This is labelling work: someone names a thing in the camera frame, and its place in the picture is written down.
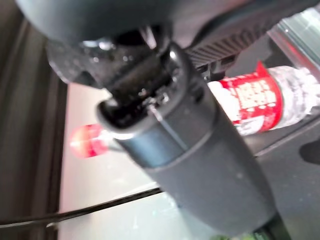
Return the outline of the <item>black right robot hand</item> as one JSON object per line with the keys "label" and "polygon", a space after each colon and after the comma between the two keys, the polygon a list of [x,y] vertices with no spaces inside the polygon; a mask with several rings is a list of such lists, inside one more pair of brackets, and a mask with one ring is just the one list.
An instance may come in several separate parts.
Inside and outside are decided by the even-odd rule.
{"label": "black right robot hand", "polygon": [[200,68],[316,0],[19,0],[66,83],[104,89],[102,128],[183,208],[235,237],[277,214],[260,165]]}

